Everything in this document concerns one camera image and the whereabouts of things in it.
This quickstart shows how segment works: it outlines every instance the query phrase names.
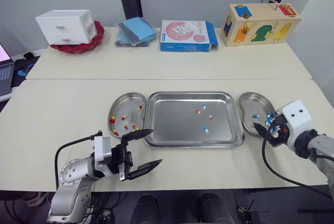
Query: white table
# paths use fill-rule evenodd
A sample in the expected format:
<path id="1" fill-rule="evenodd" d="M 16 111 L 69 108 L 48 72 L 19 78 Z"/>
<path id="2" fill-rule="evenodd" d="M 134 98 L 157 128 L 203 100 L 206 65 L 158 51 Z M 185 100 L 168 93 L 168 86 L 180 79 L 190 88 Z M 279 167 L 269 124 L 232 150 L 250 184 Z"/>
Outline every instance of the white table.
<path id="1" fill-rule="evenodd" d="M 67 142 L 101 129 L 110 136 L 107 116 L 121 94 L 138 91 L 146 98 L 156 91 L 225 91 L 236 100 L 246 91 L 259 92 L 280 107 L 301 99 L 320 133 L 333 134 L 333 108 L 312 80 L 26 80 L 0 114 L 0 190 L 54 191 L 54 154 Z M 111 137 L 112 145 L 119 140 Z M 95 191 L 183 190 L 209 188 L 282 187 L 292 184 L 273 175 L 261 157 L 260 138 L 246 133 L 236 148 L 154 149 L 134 140 L 128 150 L 134 168 L 162 158 L 149 174 L 133 181 L 103 178 Z M 92 142 L 64 149 L 59 166 L 92 152 Z M 309 160 L 285 145 L 267 147 L 274 169 L 310 185 L 326 184 L 324 175 Z"/>
<path id="2" fill-rule="evenodd" d="M 100 46 L 82 54 L 48 48 L 27 79 L 310 79 L 287 43 L 226 47 L 210 52 L 161 52 L 159 39 L 148 48 L 114 45 L 118 29 L 105 28 Z"/>

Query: red and yellow capsule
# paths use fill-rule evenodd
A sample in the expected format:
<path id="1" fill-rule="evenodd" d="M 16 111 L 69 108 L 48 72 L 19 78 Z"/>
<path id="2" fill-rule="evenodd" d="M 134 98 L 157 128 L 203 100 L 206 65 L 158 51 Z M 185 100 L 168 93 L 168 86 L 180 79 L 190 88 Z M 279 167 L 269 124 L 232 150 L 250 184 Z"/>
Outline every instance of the red and yellow capsule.
<path id="1" fill-rule="evenodd" d="M 111 116 L 111 117 L 109 118 L 110 123 L 111 123 L 111 124 L 114 124 L 114 123 L 115 123 L 115 119 L 116 119 L 115 116 Z"/>

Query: rectangular metal tray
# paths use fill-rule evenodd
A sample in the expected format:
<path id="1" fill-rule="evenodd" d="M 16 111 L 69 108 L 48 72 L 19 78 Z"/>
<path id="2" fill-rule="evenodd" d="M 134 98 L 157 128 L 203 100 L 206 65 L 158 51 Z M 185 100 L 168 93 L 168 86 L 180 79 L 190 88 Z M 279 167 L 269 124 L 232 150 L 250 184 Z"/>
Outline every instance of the rectangular metal tray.
<path id="1" fill-rule="evenodd" d="M 244 140 L 238 109 L 225 92 L 153 93 L 144 128 L 154 130 L 144 138 L 151 147 L 236 147 Z"/>

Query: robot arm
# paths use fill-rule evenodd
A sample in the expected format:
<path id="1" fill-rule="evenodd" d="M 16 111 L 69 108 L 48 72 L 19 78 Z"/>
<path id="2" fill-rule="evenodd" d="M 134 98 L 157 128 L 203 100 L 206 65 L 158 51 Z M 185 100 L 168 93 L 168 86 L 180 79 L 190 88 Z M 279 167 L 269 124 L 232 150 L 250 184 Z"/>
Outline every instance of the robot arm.
<path id="1" fill-rule="evenodd" d="M 114 148 L 111 148 L 109 137 L 103 137 L 102 132 L 95 134 L 94 153 L 63 166 L 47 222 L 81 222 L 90 202 L 92 185 L 104 176 L 111 178 L 119 173 L 121 181 L 132 180 L 154 169 L 162 160 L 146 163 L 130 172 L 133 163 L 131 152 L 126 148 L 130 140 L 143 138 L 152 132 L 145 129 L 126 134 Z"/>
<path id="2" fill-rule="evenodd" d="M 254 123 L 255 129 L 263 138 L 267 137 L 273 147 L 286 144 L 299 157 L 310 159 L 327 177 L 334 200 L 334 139 L 317 133 L 307 108 L 300 100 L 279 108 L 275 114 L 272 126 L 279 127 L 277 137 L 268 134 L 260 124 Z"/>

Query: cardboard box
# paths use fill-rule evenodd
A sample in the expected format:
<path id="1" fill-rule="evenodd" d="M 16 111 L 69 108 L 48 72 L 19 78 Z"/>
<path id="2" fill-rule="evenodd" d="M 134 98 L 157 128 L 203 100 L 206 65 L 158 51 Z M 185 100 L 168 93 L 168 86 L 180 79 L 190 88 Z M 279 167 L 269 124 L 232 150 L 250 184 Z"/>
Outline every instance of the cardboard box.
<path id="1" fill-rule="evenodd" d="M 208 21 L 162 21 L 161 51 L 209 52 L 212 45 L 218 42 L 213 24 Z"/>

